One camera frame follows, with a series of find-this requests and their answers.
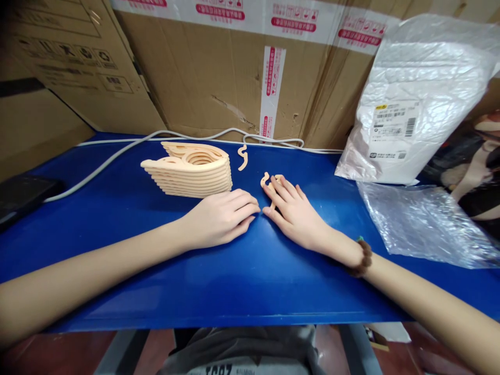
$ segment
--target hand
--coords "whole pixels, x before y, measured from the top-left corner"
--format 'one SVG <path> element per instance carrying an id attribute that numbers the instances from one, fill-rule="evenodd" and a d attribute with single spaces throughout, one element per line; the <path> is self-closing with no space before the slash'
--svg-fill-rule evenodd
<path id="1" fill-rule="evenodd" d="M 271 177 L 276 192 L 265 185 L 263 188 L 281 214 L 269 207 L 264 207 L 264 214 L 303 248 L 328 255 L 348 267 L 357 266 L 363 258 L 359 244 L 326 224 L 298 185 L 293 186 L 285 177 L 280 181 L 282 185 Z"/>
<path id="2" fill-rule="evenodd" d="M 187 251 L 231 242 L 248 230 L 255 219 L 251 215 L 258 212 L 257 199 L 236 189 L 206 197 L 176 224 Z"/>

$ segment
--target power cord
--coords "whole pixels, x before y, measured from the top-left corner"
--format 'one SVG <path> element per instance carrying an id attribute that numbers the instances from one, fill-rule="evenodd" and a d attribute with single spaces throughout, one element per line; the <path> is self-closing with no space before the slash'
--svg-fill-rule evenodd
<path id="1" fill-rule="evenodd" d="M 215 138 L 218 138 L 226 133 L 229 132 L 238 132 L 243 134 L 243 142 L 232 142 L 232 141 L 221 141 L 221 140 L 215 140 Z M 171 138 L 153 138 L 159 134 L 172 134 L 176 135 L 177 137 L 171 137 Z M 121 150 L 115 152 L 113 155 L 111 155 L 104 163 L 102 163 L 95 171 L 93 171 L 90 175 L 85 177 L 82 181 L 77 183 L 75 186 L 72 188 L 68 189 L 64 193 L 55 195 L 53 197 L 47 198 L 44 200 L 43 203 L 48 203 L 48 202 L 53 202 L 57 201 L 62 198 L 66 198 L 68 195 L 73 194 L 75 191 L 81 189 L 84 187 L 87 183 L 89 183 L 94 177 L 96 177 L 99 173 L 101 173 L 113 160 L 115 160 L 118 156 L 123 154 L 125 151 L 130 150 L 132 147 L 137 146 L 138 144 L 146 141 L 178 141 L 178 140 L 191 140 L 191 141 L 214 141 L 214 142 L 224 142 L 224 143 L 237 143 L 237 144 L 246 144 L 247 138 L 253 138 L 259 141 L 264 141 L 264 142 L 269 142 L 269 143 L 278 143 L 281 146 L 276 146 L 276 145 L 268 145 L 268 144 L 260 144 L 260 143 L 255 143 L 252 144 L 252 146 L 264 146 L 264 147 L 279 147 L 279 148 L 295 148 L 299 149 L 305 152 L 310 152 L 313 154 L 341 154 L 343 150 L 340 149 L 326 149 L 326 148 L 321 148 L 321 149 L 316 149 L 316 148 L 305 148 L 304 147 L 304 141 L 299 139 L 299 138 L 293 138 L 293 139 L 287 139 L 287 140 L 275 140 L 272 138 L 268 138 L 259 134 L 250 134 L 247 133 L 241 129 L 238 128 L 229 128 L 224 131 L 221 131 L 220 133 L 217 133 L 215 135 L 211 135 L 208 137 L 203 137 L 203 138 L 196 138 L 196 137 L 191 137 L 187 135 L 183 135 L 180 133 L 176 133 L 174 131 L 170 130 L 158 130 L 150 135 L 145 136 L 144 138 L 134 138 L 134 139 L 122 139 L 122 140 L 107 140 L 107 141 L 90 141 L 90 142 L 83 142 L 80 143 L 77 147 L 82 147 L 82 146 L 90 146 L 90 145 L 96 145 L 96 144 L 106 144 L 106 143 L 121 143 L 121 142 L 132 142 L 131 144 L 125 146 Z M 290 144 L 289 142 L 298 142 L 300 146 L 296 146 L 294 144 Z"/>

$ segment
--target red floor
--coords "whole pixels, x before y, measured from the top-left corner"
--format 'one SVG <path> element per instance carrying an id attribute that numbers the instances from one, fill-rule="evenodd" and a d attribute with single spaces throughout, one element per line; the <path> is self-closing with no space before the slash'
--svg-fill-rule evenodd
<path id="1" fill-rule="evenodd" d="M 473 375 L 448 349 L 417 323 L 405 323 L 412 342 L 388 343 L 389 351 L 374 349 L 384 375 Z M 0 356 L 3 374 L 92 375 L 114 332 L 35 335 Z M 319 363 L 327 374 L 349 375 L 340 334 L 335 326 L 318 326 Z M 134 375 L 153 375 L 174 349 L 172 330 L 151 331 Z"/>

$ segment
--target cardboard box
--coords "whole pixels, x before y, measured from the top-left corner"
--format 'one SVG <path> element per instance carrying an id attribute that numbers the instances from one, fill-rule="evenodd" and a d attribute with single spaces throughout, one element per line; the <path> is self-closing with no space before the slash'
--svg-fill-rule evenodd
<path id="1" fill-rule="evenodd" d="M 337 4 L 316 4 L 282 6 L 274 17 L 263 0 L 112 1 L 170 130 L 208 136 L 235 127 L 279 139 L 300 135 L 331 49 Z M 295 28 L 271 24 L 288 21 Z"/>
<path id="2" fill-rule="evenodd" d="M 94 135 L 56 95 L 0 48 L 0 182 Z"/>
<path id="3" fill-rule="evenodd" d="M 499 14 L 497 0 L 111 4 L 170 130 L 208 136 L 236 127 L 315 148 L 345 145 L 387 28 L 425 12 L 477 22 Z"/>
<path id="4" fill-rule="evenodd" d="M 5 42 L 44 85 L 100 131 L 165 129 L 106 0 L 25 0 Z"/>

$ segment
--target fabric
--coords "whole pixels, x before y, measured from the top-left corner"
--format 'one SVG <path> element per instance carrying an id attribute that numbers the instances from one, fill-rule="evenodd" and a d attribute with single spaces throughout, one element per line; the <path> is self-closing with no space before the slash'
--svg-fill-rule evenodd
<path id="1" fill-rule="evenodd" d="M 158 374 L 323 375 L 315 333 L 314 326 L 201 328 Z"/>

